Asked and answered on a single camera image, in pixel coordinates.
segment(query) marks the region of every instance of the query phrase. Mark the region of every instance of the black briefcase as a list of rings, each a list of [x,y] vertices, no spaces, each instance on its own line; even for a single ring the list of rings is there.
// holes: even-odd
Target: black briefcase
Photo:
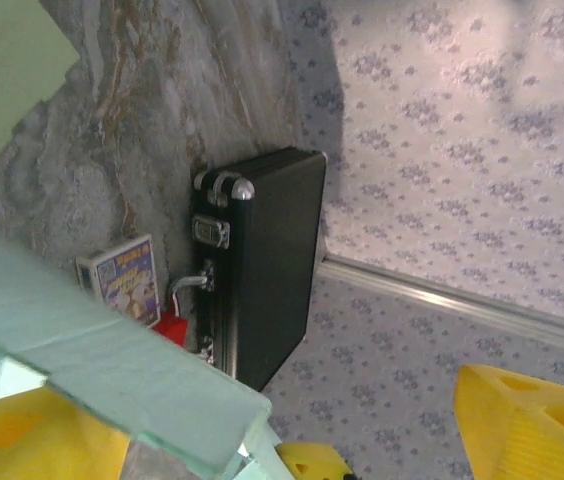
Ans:
[[[193,188],[197,337],[262,390],[306,333],[326,157],[286,148],[203,172]]]

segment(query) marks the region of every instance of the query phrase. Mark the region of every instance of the red object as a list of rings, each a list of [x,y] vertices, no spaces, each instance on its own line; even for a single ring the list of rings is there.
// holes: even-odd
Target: red object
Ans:
[[[160,322],[153,327],[153,331],[184,347],[187,327],[188,322],[184,318],[176,317],[172,312],[163,312]]]

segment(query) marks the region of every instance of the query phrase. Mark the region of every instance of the textured stone wall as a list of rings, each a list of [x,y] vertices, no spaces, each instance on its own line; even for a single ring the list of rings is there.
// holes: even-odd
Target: textured stone wall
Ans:
[[[42,0],[81,54],[0,155],[0,232],[73,273],[75,256],[153,235],[188,273],[191,176],[295,144],[275,0]]]

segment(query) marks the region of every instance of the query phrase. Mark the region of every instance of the metal hinge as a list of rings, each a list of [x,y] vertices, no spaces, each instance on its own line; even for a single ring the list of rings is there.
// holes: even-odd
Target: metal hinge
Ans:
[[[209,365],[215,366],[215,357],[213,356],[213,337],[205,336],[202,339],[202,345],[200,346],[198,357]]]
[[[221,172],[215,182],[213,182],[213,189],[209,190],[207,193],[207,202],[211,205],[217,205],[220,208],[226,208],[229,206],[229,199],[226,193],[222,192],[222,184],[227,178],[237,179],[240,178],[239,173],[234,172]]]

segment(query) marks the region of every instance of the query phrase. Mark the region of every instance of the silver metal corner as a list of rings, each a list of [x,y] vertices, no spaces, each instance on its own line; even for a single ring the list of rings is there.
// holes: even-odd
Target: silver metal corner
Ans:
[[[202,190],[202,179],[204,178],[204,175],[206,175],[206,172],[200,172],[195,176],[195,179],[193,180],[193,188],[196,190]]]
[[[255,196],[255,187],[246,178],[238,178],[233,184],[231,198],[235,200],[251,200]]]

